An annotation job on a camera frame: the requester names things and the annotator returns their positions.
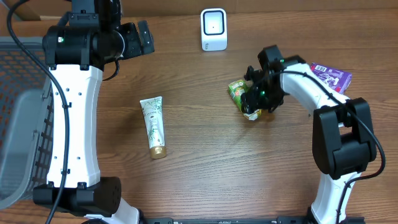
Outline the green yellow sachet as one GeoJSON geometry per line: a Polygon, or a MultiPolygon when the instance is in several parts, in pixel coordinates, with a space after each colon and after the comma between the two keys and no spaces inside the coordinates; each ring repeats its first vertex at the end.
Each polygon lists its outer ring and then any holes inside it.
{"type": "Polygon", "coordinates": [[[255,121],[261,116],[262,113],[261,109],[258,109],[253,113],[246,113],[241,111],[242,109],[241,97],[243,93],[247,92],[247,90],[248,86],[246,85],[246,82],[244,80],[236,80],[228,85],[228,94],[231,96],[232,100],[234,101],[234,104],[238,107],[239,111],[243,114],[243,116],[246,119],[250,121],[255,121]]]}

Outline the white cosmetic tube gold cap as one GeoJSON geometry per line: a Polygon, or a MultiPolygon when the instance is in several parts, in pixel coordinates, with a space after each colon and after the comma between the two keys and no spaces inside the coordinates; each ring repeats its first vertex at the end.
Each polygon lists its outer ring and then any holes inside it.
{"type": "Polygon", "coordinates": [[[167,155],[167,150],[165,146],[162,97],[157,96],[141,100],[140,104],[146,124],[150,157],[152,159],[164,158],[167,155]]]}

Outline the purple snack packet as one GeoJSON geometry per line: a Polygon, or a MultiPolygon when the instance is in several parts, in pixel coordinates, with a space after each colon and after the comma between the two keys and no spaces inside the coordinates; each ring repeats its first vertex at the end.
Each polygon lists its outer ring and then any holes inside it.
{"type": "Polygon", "coordinates": [[[310,68],[320,80],[339,94],[343,95],[351,84],[353,75],[349,72],[327,67],[318,63],[312,63],[310,68]]]}

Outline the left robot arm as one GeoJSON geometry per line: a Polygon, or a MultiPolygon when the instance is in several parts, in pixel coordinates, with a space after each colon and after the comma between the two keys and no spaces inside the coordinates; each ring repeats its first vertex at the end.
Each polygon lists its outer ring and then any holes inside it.
{"type": "Polygon", "coordinates": [[[146,21],[122,24],[120,1],[73,1],[42,45],[53,75],[53,145],[37,205],[86,217],[88,223],[144,223],[121,196],[121,181],[103,177],[96,153],[96,107],[107,63],[154,51],[146,21]]]}

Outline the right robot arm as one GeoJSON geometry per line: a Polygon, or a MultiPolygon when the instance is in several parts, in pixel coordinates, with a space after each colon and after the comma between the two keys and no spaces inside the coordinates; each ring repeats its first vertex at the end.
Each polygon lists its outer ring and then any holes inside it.
{"type": "Polygon", "coordinates": [[[241,97],[243,113],[273,112],[293,96],[313,118],[312,155],[321,174],[306,223],[347,223],[345,209],[354,183],[376,158],[371,112],[363,98],[350,99],[323,83],[299,56],[260,56],[261,69],[249,66],[250,89],[241,97]]]}

